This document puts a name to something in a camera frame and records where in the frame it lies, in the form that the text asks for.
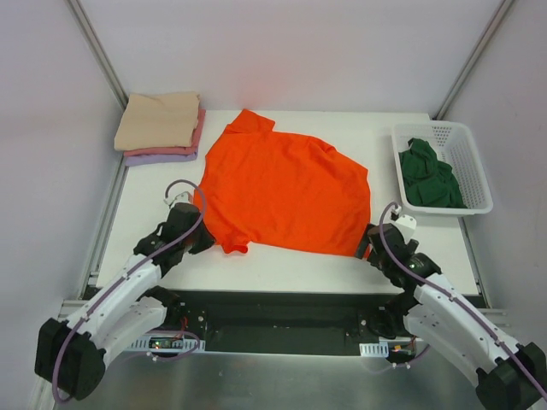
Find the orange t-shirt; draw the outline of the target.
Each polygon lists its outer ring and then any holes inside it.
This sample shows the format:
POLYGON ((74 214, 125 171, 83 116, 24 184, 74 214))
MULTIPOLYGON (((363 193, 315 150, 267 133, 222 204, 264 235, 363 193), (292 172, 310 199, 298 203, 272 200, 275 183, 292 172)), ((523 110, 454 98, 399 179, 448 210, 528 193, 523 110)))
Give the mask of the orange t-shirt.
POLYGON ((371 218, 368 170, 244 109, 205 156, 193 202, 227 254, 250 243, 352 256, 371 218))

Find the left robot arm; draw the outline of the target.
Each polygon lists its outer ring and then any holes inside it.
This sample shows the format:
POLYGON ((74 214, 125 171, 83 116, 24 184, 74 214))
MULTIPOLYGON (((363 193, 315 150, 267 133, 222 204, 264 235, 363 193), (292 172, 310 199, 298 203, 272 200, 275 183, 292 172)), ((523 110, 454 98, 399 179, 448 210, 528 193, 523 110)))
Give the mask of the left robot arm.
POLYGON ((65 319, 41 325, 35 374, 49 382, 54 393, 85 399, 138 337, 155 328, 170 332, 185 325, 181 299, 159 282, 184 255, 199 254, 214 243, 198 207, 188 202, 172 205, 166 220, 138 241, 107 285, 65 319))

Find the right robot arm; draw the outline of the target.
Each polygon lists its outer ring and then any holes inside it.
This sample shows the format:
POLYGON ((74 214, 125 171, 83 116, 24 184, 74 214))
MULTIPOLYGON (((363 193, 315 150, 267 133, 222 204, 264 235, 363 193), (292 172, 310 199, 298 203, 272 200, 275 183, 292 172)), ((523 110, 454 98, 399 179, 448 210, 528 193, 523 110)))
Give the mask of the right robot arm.
POLYGON ((367 320, 367 328, 385 339, 422 339, 468 379, 486 409, 528 409, 543 400, 544 351, 488 320, 417 247, 395 224, 367 225, 356 258, 402 289, 367 320))

